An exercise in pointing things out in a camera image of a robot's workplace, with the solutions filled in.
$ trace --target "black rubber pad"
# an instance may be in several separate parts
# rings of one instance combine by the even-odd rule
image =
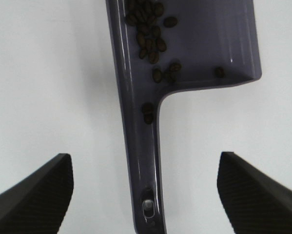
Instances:
[[[292,191],[234,153],[222,153],[217,188],[236,234],[292,234]]]
[[[71,157],[56,156],[0,195],[0,234],[56,234],[68,209],[73,186]],[[12,209],[5,205],[8,202]]]

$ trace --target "white surface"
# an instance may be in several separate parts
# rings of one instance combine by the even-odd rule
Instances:
[[[216,177],[235,151],[292,189],[292,0],[255,0],[263,76],[172,95],[160,116],[169,234],[231,234]],[[103,0],[0,0],[0,193],[57,153],[75,189],[60,234],[133,234]]]

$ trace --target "textured black grip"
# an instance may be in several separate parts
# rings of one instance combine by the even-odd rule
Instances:
[[[73,192],[71,158],[69,155],[62,156],[46,169],[42,177],[36,176],[37,180],[26,196],[0,220],[0,234],[58,232]],[[13,199],[12,189],[8,191],[9,199]]]
[[[236,234],[292,234],[292,191],[234,153],[222,153],[217,188]]]

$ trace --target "white background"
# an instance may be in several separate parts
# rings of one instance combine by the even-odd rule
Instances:
[[[292,189],[292,0],[255,0],[263,76],[169,96],[160,116],[169,234],[232,234],[216,188],[235,151]],[[57,153],[75,189],[60,234],[133,234],[103,0],[0,0],[0,193]]]

